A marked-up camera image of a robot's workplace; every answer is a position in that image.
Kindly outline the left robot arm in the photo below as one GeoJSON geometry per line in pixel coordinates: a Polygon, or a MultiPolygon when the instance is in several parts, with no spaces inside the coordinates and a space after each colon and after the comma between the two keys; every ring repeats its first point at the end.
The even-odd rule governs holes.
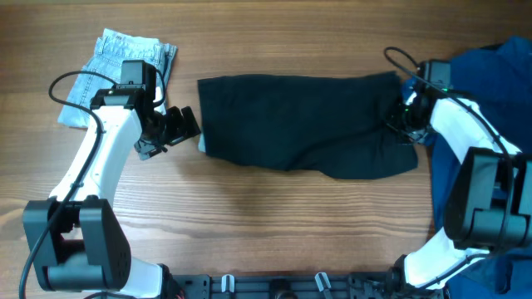
{"type": "Polygon", "coordinates": [[[61,182],[45,200],[30,201],[22,224],[30,252],[18,295],[35,274],[47,292],[83,292],[90,298],[181,298],[184,290],[163,264],[141,261],[112,204],[127,156],[142,159],[200,133],[189,107],[170,107],[156,67],[126,60],[121,78],[96,92],[85,112],[86,135],[61,182]]]}

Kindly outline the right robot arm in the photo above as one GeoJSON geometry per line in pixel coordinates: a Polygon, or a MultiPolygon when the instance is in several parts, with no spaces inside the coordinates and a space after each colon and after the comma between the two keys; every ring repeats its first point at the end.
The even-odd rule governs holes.
{"type": "Polygon", "coordinates": [[[531,157],[502,137],[472,100],[451,88],[447,61],[424,61],[408,74],[413,93],[387,124],[402,140],[443,137],[459,162],[442,228],[401,257],[387,285],[403,296],[442,289],[470,266],[531,244],[531,157]]]}

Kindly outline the black shorts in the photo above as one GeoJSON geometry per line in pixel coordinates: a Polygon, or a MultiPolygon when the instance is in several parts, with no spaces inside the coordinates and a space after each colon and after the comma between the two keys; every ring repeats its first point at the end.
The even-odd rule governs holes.
{"type": "Polygon", "coordinates": [[[335,179],[381,179],[418,165],[386,123],[394,72],[355,78],[241,75],[198,82],[204,151],[229,162],[335,179]]]}

